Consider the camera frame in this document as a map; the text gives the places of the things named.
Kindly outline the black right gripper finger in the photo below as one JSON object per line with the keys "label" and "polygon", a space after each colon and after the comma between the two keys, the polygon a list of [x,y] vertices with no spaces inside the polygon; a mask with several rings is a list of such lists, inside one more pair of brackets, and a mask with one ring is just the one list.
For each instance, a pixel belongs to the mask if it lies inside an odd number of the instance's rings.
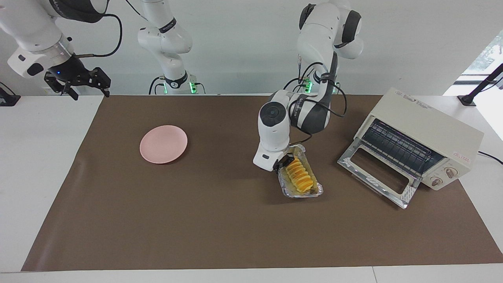
{"label": "black right gripper finger", "polygon": [[61,83],[57,77],[51,72],[45,72],[44,81],[46,84],[52,89],[54,93],[59,93],[61,95],[68,95],[75,101],[78,100],[79,95],[72,88],[71,82],[63,82]]}
{"label": "black right gripper finger", "polygon": [[91,71],[91,86],[99,89],[106,98],[110,97],[111,79],[99,67]]}

